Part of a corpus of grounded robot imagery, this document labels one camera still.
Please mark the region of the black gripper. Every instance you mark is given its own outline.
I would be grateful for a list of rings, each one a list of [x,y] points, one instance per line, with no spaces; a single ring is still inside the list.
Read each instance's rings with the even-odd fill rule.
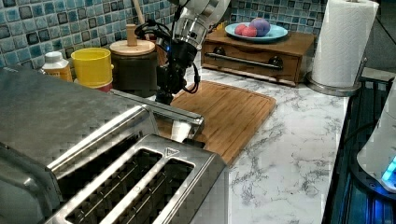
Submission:
[[[164,105],[170,105],[174,99],[173,94],[183,90],[188,93],[197,92],[197,67],[194,59],[197,48],[184,41],[166,40],[158,38],[156,45],[166,53],[165,65],[157,66],[157,87],[155,101]],[[186,70],[193,66],[195,77],[191,89],[186,87],[187,81],[184,76]]]

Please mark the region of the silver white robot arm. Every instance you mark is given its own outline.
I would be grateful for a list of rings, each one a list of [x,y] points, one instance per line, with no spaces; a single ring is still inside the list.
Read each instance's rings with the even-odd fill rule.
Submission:
[[[157,66],[156,102],[169,105],[180,91],[196,93],[200,76],[194,59],[206,35],[230,13],[232,0],[169,0],[177,5],[171,32],[157,35],[167,62]]]

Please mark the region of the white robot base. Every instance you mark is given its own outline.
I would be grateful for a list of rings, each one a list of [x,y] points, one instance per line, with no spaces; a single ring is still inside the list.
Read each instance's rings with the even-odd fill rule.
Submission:
[[[396,83],[392,81],[381,116],[369,140],[357,155],[362,170],[394,193],[396,168]]]

